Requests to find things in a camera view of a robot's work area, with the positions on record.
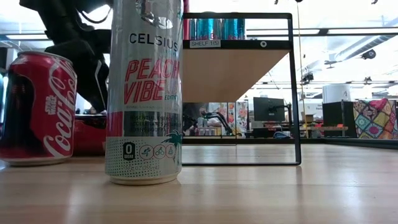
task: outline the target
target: silver can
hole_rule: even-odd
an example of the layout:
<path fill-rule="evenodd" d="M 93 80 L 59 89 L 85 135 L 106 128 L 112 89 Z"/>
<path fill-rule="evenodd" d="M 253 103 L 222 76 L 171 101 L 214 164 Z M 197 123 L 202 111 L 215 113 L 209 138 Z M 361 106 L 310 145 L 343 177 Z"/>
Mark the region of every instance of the silver can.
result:
<path fill-rule="evenodd" d="M 105 172 L 117 184 L 181 171 L 182 0 L 115 1 Z"/>

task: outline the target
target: red soda can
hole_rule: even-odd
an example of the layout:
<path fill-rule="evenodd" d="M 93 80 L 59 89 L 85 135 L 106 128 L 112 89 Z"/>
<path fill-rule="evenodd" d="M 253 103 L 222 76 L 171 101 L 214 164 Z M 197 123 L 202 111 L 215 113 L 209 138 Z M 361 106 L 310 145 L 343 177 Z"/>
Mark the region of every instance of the red soda can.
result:
<path fill-rule="evenodd" d="M 75 102 L 71 61 L 45 52 L 19 53 L 9 67 L 0 159 L 34 166 L 72 156 Z"/>

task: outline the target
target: red object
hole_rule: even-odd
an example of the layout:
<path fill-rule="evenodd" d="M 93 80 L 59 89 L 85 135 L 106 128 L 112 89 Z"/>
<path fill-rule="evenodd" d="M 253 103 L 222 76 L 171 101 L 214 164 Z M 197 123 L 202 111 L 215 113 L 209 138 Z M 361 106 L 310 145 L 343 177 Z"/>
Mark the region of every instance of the red object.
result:
<path fill-rule="evenodd" d="M 184 13 L 189 12 L 189 0 L 184 0 Z M 184 33 L 184 40 L 189 40 L 189 20 L 183 20 L 183 33 Z"/>
<path fill-rule="evenodd" d="M 23 52 L 10 65 L 0 158 L 64 159 L 73 153 L 76 73 L 57 55 Z"/>
<path fill-rule="evenodd" d="M 75 154 L 97 156 L 104 154 L 106 138 L 105 115 L 77 115 L 75 121 Z"/>

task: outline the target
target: ceiling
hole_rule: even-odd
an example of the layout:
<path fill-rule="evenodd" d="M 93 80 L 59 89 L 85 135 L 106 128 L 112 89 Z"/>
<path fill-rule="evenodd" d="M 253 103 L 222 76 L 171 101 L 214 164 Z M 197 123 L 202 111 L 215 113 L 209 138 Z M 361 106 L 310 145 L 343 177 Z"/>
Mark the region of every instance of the ceiling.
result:
<path fill-rule="evenodd" d="M 297 4 L 293 0 L 190 0 L 192 12 L 290 12 L 293 14 L 295 28 L 319 27 L 398 27 L 397 0 L 379 0 L 372 5 L 373 0 L 304 0 Z M 108 7 L 98 8 L 89 14 L 94 20 L 102 19 L 108 12 Z M 90 24 L 96 28 L 110 29 L 112 15 L 102 24 Z M 247 29 L 286 29 L 287 23 L 278 20 L 253 19 L 246 20 Z M 11 41 L 6 40 L 4 34 L 42 34 L 45 27 L 35 11 L 23 8 L 18 0 L 3 0 L 0 3 L 0 47 L 14 47 L 21 50 L 44 49 L 51 46 L 51 41 Z M 327 69 L 325 60 L 333 60 L 336 54 L 348 49 L 355 43 L 367 44 L 363 36 L 328 36 L 295 38 L 295 63 L 297 80 L 303 73 L 312 72 L 314 81 L 347 82 L 361 81 L 364 77 L 372 76 L 373 80 L 398 80 L 398 38 L 393 37 L 374 49 L 377 57 L 372 60 L 360 59 L 355 55 L 347 60 L 333 64 L 334 68 Z M 260 82 L 290 81 L 289 60 L 286 56 L 270 73 L 264 75 Z M 324 84 L 308 85 L 306 88 L 319 89 Z M 259 90 L 249 90 L 247 94 L 254 96 Z"/>

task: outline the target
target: patterned fabric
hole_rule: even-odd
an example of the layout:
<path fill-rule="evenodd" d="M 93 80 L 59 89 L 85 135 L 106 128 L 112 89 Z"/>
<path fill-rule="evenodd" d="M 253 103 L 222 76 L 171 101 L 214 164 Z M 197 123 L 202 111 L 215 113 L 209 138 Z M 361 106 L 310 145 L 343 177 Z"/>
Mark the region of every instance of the patterned fabric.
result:
<path fill-rule="evenodd" d="M 396 102 L 387 99 L 354 103 L 356 133 L 362 139 L 398 139 Z"/>

